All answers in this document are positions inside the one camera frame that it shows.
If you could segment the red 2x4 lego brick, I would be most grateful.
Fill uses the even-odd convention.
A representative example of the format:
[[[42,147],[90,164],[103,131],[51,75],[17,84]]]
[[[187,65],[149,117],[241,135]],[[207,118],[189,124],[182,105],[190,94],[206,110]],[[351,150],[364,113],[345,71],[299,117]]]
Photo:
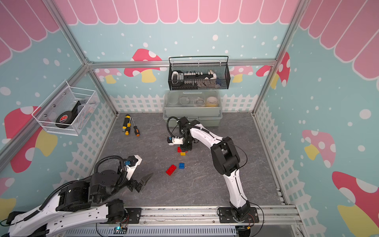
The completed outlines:
[[[177,167],[176,167],[175,165],[171,165],[171,166],[167,169],[166,174],[169,175],[169,176],[171,176],[171,175],[174,173],[174,171],[175,171],[176,169],[177,169]]]
[[[187,151],[182,150],[180,147],[177,148],[178,153],[187,153]]]

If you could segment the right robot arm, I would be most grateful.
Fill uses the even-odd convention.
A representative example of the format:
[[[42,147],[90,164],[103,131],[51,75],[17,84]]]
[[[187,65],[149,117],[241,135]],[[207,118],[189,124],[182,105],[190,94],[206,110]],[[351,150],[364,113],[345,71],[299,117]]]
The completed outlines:
[[[171,135],[168,143],[180,145],[182,151],[192,150],[195,142],[201,142],[211,152],[213,165],[226,182],[233,218],[241,222],[248,217],[250,202],[244,193],[240,180],[239,148],[230,137],[218,136],[206,129],[199,121],[189,121],[186,117],[174,118],[179,127],[179,136]]]

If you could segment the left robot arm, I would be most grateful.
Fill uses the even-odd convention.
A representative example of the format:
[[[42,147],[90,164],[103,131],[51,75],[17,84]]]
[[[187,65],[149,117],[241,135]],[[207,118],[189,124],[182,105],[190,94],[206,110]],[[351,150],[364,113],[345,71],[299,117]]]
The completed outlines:
[[[142,158],[138,155],[124,159],[112,155],[100,159],[93,174],[69,181],[56,188],[44,202],[28,211],[13,211],[1,221],[7,227],[7,237],[52,237],[86,224],[118,224],[125,226],[130,213],[121,199],[113,198],[123,188],[140,192],[153,174],[141,181],[133,179]]]

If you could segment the green translucent plastic toolbox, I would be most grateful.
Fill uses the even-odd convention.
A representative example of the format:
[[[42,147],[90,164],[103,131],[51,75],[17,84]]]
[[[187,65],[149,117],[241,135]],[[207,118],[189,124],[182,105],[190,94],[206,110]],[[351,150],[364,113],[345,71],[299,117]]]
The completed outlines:
[[[219,100],[218,107],[206,107],[205,101],[214,96]],[[163,105],[163,119],[170,117],[186,117],[189,121],[197,120],[205,127],[218,126],[222,115],[222,103],[218,91],[169,91],[166,93]]]

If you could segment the orange black small screwdriver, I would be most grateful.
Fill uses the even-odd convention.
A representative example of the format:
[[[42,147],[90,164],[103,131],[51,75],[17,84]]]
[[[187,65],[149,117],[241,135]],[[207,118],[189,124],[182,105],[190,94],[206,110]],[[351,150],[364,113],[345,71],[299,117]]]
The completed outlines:
[[[135,121],[134,121],[134,118],[131,118],[131,120],[132,120],[132,123],[133,123],[134,133],[135,133],[135,135],[136,135],[137,137],[139,137],[139,136],[140,136],[139,128],[137,127],[137,125],[136,125],[136,123],[135,123]]]

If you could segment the small green circuit board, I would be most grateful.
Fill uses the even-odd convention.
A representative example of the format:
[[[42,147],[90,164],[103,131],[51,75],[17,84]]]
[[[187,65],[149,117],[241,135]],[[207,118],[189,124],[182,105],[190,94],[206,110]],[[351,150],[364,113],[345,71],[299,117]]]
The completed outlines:
[[[117,226],[114,228],[114,235],[125,235],[127,233],[127,227]]]

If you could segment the white tape roll in toolbox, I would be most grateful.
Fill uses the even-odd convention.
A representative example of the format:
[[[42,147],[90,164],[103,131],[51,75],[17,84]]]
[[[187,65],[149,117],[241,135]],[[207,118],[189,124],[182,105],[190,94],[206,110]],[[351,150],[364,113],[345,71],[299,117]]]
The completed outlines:
[[[218,107],[219,106],[219,100],[217,97],[210,96],[205,101],[206,107]]]

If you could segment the yellow black ratchet screwdriver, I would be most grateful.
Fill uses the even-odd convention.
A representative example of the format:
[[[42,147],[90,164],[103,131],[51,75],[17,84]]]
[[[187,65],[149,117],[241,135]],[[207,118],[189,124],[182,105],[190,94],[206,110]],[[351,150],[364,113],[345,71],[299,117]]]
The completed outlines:
[[[131,121],[131,116],[129,114],[127,114],[124,117],[124,122],[123,122],[123,126],[122,126],[122,131],[124,132],[125,135],[130,134],[130,128],[131,128],[130,121]]]

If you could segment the socket bit set holder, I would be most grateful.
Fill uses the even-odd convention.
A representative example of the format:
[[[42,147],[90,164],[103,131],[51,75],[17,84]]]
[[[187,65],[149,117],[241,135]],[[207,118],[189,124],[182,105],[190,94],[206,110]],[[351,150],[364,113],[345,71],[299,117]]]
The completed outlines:
[[[171,79],[169,82],[174,86],[181,85],[193,85],[197,86],[198,83],[204,83],[205,80],[216,80],[217,74],[210,70],[208,73],[204,74],[202,72],[181,72],[173,71],[171,74]]]

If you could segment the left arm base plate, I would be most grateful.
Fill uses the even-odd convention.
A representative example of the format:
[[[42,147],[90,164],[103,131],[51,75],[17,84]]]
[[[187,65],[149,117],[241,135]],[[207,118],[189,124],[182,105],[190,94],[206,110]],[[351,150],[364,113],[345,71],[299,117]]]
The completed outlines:
[[[124,208],[124,217],[120,225],[139,224],[141,218],[142,208]]]

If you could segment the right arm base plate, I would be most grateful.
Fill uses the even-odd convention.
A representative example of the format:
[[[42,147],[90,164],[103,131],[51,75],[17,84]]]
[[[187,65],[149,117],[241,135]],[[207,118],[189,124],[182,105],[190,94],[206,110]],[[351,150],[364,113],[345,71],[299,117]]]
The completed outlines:
[[[260,222],[257,209],[239,210],[231,207],[219,207],[217,209],[220,223],[247,223],[257,224]]]

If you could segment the clear wall-mounted bin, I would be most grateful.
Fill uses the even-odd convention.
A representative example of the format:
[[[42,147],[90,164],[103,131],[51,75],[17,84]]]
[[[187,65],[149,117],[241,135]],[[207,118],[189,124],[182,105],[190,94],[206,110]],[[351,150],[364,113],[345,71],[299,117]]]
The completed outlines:
[[[68,128],[58,128],[57,118],[63,112],[71,111],[78,101],[81,103],[79,114],[73,123]],[[32,117],[47,133],[79,136],[99,103],[97,91],[72,87],[65,81],[33,111]]]

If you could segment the aluminium front rail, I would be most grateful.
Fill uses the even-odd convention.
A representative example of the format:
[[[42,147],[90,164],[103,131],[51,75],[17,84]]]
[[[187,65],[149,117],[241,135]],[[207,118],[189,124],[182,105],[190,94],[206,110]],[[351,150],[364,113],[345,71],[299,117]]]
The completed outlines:
[[[270,225],[289,225],[301,227],[298,210],[294,205],[252,205],[257,209],[260,222],[250,224],[254,228]],[[220,223],[217,214],[218,206],[141,206],[141,226],[210,226],[232,225],[233,223]]]

